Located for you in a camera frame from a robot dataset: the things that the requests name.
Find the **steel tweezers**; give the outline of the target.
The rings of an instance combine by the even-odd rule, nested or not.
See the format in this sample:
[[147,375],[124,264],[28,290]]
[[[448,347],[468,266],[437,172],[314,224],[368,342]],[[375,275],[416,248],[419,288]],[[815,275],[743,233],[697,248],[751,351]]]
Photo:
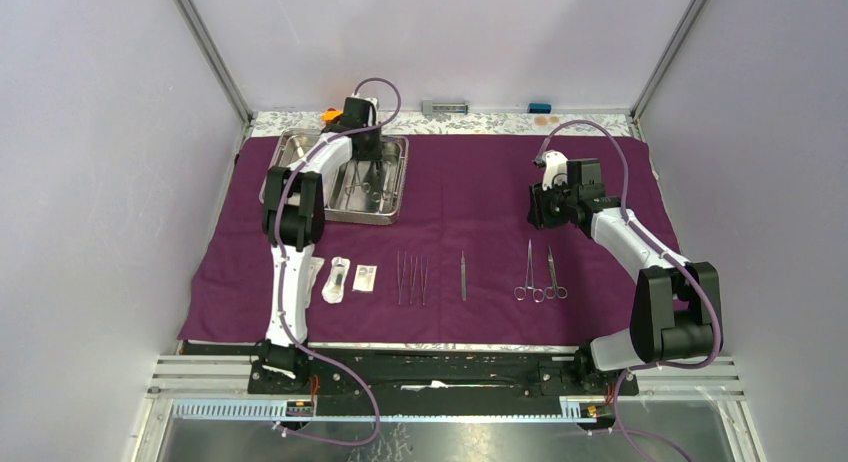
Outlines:
[[427,286],[429,274],[429,257],[423,256],[420,265],[420,289],[421,289],[421,305],[425,306],[427,302]]
[[399,305],[403,302],[403,290],[404,290],[404,282],[406,277],[406,266],[407,266],[407,253],[399,251],[397,253],[397,303]]

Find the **long white sterile packet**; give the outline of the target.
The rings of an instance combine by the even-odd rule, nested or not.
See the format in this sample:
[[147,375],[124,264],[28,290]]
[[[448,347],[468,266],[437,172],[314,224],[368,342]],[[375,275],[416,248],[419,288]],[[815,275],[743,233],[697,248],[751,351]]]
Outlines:
[[306,292],[306,307],[309,307],[312,302],[312,293],[318,279],[318,275],[325,264],[325,259],[322,257],[312,256],[309,264],[309,278]]

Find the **remaining steel instrument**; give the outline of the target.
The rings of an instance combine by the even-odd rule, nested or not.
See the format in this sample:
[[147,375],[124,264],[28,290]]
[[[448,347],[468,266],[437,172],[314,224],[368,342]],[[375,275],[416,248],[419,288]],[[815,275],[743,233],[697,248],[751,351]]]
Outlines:
[[467,263],[464,250],[461,251],[460,255],[460,287],[461,287],[461,300],[463,302],[467,301]]

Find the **purple cloth wrap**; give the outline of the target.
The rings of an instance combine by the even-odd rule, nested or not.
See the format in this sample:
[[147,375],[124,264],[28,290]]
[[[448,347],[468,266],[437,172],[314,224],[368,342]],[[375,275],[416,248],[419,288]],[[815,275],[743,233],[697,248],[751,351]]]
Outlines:
[[[537,230],[527,222],[529,187],[541,178],[533,165],[541,138],[507,135],[415,135],[397,221],[388,226],[330,222],[316,247],[377,267],[372,293],[347,291],[338,304],[314,293],[306,313],[311,343],[471,343],[576,345],[615,333],[630,322],[635,285],[602,247],[566,225]],[[251,215],[268,249],[270,319],[273,264],[261,228],[263,208]],[[535,285],[550,285],[553,250],[564,300],[518,301],[531,240]],[[460,255],[467,263],[467,301],[461,300]],[[403,302],[397,303],[397,253],[407,253]],[[412,305],[410,257],[419,259]],[[429,257],[427,302],[421,305],[420,265]]]

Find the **small white sterile packet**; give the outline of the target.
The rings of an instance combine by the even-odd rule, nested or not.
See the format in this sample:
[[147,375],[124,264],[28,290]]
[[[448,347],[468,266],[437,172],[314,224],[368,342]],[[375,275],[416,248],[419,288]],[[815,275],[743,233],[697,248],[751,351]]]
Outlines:
[[354,274],[352,290],[355,292],[372,293],[376,282],[377,267],[374,265],[358,265]]

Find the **steel surgical forceps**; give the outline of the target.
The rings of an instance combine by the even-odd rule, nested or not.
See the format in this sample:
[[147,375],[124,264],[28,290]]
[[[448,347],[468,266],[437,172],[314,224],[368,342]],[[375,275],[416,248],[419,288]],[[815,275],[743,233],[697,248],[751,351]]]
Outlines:
[[534,257],[532,241],[527,242],[524,284],[513,289],[513,296],[518,301],[532,300],[541,303],[545,299],[544,290],[535,285]]

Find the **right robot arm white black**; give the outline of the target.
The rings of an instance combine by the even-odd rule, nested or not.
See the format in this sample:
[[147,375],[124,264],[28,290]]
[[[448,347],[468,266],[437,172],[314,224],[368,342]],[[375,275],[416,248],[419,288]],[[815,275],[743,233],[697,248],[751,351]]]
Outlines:
[[718,274],[670,249],[610,197],[594,158],[568,159],[557,151],[538,156],[539,183],[530,189],[529,222],[537,229],[571,224],[606,249],[635,283],[628,328],[593,339],[573,368],[575,384],[597,394],[613,371],[716,354],[721,343]]

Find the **steel scalpel handle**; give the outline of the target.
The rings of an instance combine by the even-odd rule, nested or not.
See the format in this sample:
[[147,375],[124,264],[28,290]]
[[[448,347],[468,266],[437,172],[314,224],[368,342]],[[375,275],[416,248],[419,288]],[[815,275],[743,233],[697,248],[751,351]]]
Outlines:
[[409,299],[408,304],[412,305],[415,297],[416,283],[418,278],[418,262],[419,259],[417,257],[410,257],[410,280],[409,280]]

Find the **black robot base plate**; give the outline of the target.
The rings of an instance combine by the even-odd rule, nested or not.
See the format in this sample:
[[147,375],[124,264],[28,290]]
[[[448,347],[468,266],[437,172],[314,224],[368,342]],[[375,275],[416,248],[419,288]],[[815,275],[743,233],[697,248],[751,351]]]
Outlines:
[[301,380],[251,362],[251,395],[303,396],[320,416],[560,416],[560,402],[604,404],[617,372],[582,353],[329,348],[308,355]]

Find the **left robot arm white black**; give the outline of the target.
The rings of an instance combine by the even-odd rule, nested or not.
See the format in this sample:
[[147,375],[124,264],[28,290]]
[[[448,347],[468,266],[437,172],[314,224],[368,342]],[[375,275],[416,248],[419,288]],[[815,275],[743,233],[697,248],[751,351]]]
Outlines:
[[306,309],[310,300],[310,264],[326,222],[325,180],[352,160],[382,156],[379,102],[355,93],[341,114],[322,130],[303,156],[274,166],[264,185],[263,231],[273,263],[270,321],[259,361],[272,380],[288,393],[309,383]]

